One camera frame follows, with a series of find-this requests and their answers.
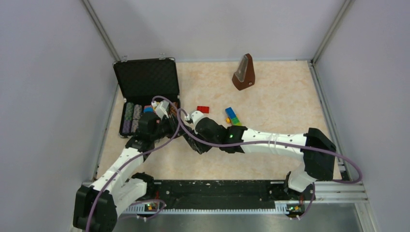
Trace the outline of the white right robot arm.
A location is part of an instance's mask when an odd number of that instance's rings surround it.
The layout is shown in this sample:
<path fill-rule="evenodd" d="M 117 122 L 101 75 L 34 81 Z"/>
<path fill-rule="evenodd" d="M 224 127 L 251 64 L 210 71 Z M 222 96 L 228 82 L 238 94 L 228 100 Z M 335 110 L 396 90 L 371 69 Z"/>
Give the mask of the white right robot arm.
<path fill-rule="evenodd" d="M 309 128 L 306 133 L 280 134 L 245 126 L 226 128 L 205 116 L 198 119 L 189 116 L 185 121 L 194 126 L 196 138 L 226 153 L 270 153 L 300 161 L 283 186 L 289 199 L 297 199 L 315 181 L 333 180 L 335 157 L 332 153 L 336 146 L 317 128 Z"/>

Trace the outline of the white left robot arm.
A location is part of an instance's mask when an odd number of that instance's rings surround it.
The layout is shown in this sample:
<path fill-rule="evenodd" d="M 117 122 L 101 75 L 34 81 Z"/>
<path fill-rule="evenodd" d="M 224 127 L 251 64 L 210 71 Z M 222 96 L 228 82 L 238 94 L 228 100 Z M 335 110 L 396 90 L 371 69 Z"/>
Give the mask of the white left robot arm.
<path fill-rule="evenodd" d="M 73 226 L 87 232 L 111 232 L 119 216 L 136 200 L 151 199 L 155 187 L 151 176 L 132 177 L 132 173 L 153 151 L 155 142 L 177 137 L 180 128 L 175 115 L 159 117 L 143 113 L 135 134 L 118 159 L 96 181 L 81 186 L 75 197 Z"/>

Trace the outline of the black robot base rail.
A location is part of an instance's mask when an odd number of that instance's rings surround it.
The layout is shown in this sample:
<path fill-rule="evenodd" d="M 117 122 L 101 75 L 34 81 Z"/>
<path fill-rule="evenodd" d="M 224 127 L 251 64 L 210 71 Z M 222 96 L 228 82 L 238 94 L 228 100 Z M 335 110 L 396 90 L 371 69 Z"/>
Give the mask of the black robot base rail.
<path fill-rule="evenodd" d="M 118 200 L 105 191 L 99 198 L 104 216 L 121 214 L 150 218 L 163 214 L 284 214 L 305 212 L 305 202 L 315 198 L 312 185 L 297 192 L 282 181 L 270 180 L 155 180 L 137 173 L 125 182 L 135 186 Z"/>

